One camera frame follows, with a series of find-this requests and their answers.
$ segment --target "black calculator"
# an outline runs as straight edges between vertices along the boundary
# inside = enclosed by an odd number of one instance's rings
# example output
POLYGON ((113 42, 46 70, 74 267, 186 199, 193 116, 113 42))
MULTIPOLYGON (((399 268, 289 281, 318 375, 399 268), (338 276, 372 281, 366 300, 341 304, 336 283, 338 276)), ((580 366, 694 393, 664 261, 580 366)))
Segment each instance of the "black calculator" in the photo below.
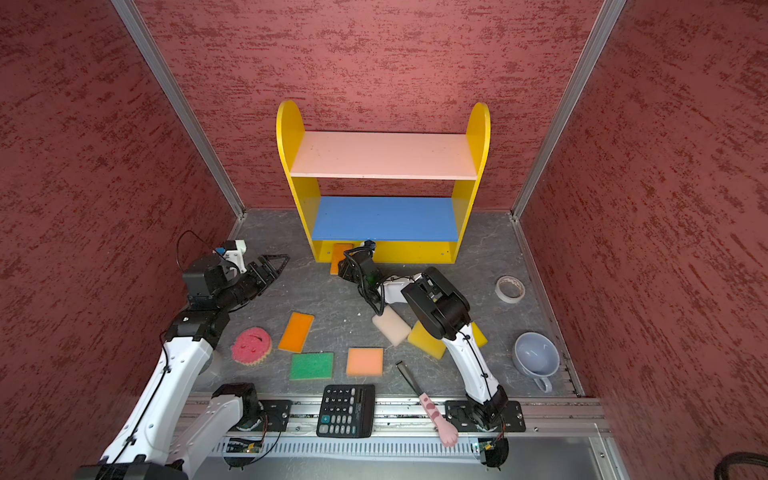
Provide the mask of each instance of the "black calculator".
POLYGON ((317 436, 335 439, 364 439, 373 430, 373 385, 328 385, 317 419, 317 436))

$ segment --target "white masking tape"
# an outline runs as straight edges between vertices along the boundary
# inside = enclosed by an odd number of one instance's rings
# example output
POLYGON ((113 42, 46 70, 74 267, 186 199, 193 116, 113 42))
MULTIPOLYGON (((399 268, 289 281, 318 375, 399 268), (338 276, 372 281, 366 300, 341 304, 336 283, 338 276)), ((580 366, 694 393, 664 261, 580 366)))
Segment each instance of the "white masking tape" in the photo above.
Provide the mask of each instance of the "white masking tape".
POLYGON ((523 282, 514 278, 513 276, 504 275, 503 277, 496 280, 496 295, 498 295, 498 298, 502 299, 502 301, 506 303, 517 303, 523 299, 523 296, 525 295, 525 287, 523 286, 523 282), (507 286, 510 284, 520 292, 519 295, 506 296, 504 292, 502 292, 502 285, 507 286))

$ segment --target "blue shelf board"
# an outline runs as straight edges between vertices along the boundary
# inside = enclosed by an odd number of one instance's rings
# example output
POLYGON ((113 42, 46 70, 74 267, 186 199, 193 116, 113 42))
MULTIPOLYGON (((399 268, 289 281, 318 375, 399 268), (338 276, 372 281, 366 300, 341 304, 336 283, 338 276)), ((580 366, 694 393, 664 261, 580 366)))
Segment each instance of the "blue shelf board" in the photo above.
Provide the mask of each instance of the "blue shelf board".
POLYGON ((312 240, 458 242, 450 198, 322 197, 312 240))

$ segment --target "metal blade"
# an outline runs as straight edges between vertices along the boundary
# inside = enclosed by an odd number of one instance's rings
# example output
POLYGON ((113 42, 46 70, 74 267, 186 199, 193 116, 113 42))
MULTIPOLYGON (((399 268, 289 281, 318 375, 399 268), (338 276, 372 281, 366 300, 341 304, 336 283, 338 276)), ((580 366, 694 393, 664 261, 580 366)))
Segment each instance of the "metal blade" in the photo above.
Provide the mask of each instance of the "metal blade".
POLYGON ((406 382, 411 386, 413 391, 416 393, 416 395, 421 396, 424 393, 424 390, 422 390, 422 387, 419 386, 418 383, 416 383, 416 379, 413 378, 413 374, 410 370, 408 370, 408 367, 405 365, 405 363, 401 361, 396 363, 397 369, 402 374, 402 377, 406 379, 406 382))

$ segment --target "cup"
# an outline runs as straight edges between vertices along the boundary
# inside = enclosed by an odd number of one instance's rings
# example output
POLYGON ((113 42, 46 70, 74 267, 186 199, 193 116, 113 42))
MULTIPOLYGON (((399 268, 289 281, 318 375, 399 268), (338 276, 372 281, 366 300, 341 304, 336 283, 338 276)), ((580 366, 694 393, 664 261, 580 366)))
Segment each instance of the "cup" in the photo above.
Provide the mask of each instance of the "cup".
POLYGON ((560 353, 550 339, 540 333, 523 333, 515 341, 512 360, 520 373, 532 378, 542 392, 552 391, 549 377, 560 368, 560 353))

